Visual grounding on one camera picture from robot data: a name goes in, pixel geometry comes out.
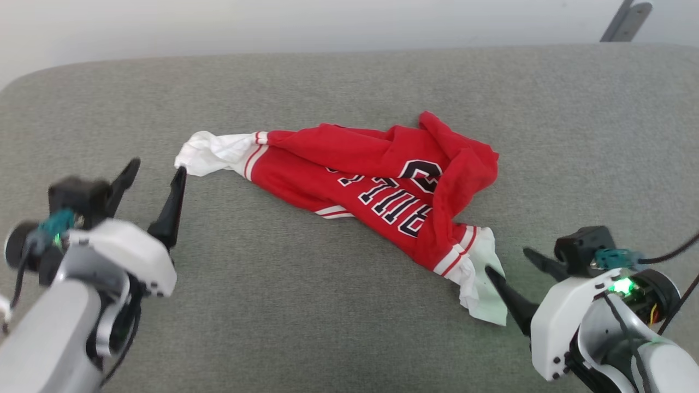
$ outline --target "metal bracket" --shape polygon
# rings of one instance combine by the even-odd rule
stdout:
[[[650,1],[624,0],[600,42],[631,42],[652,10]]]

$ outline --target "white sleeve cuff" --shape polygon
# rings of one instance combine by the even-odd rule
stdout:
[[[473,227],[469,227],[470,231],[466,232],[461,241],[461,247],[468,247],[473,234],[471,228]],[[485,266],[489,265],[505,276],[495,253],[495,237],[490,228],[476,227],[474,230],[476,236],[468,253],[445,277],[461,286],[459,302],[472,317],[505,326],[507,306],[485,273]]]
[[[228,169],[249,180],[252,167],[268,148],[266,143],[266,132],[216,136],[200,131],[182,146],[175,167],[183,166],[188,174],[195,176]]]

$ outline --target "gray fabric cushion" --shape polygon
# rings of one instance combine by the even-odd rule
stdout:
[[[118,216],[142,227],[180,146],[320,122],[385,129],[433,111],[493,146],[497,182],[459,218],[492,227],[508,281],[553,280],[521,249],[606,224],[659,255],[699,227],[699,52],[654,45],[230,55],[64,66],[0,92],[0,234],[45,217],[62,176],[143,165]],[[660,267],[684,290],[699,248]],[[585,392],[546,383],[527,340],[474,320],[456,285],[352,219],[288,206],[240,176],[190,178],[171,299],[149,299],[105,392]],[[0,292],[14,275],[0,268]],[[28,277],[21,310],[40,290]],[[699,355],[690,300],[669,330]]]

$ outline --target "jersey sleeve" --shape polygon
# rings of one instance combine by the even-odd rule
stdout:
[[[394,126],[387,132],[353,129],[334,124],[293,131],[271,131],[268,144],[283,148],[308,161],[346,173],[379,178],[423,178],[439,171],[410,171],[411,160],[445,168],[447,157],[424,129]]]

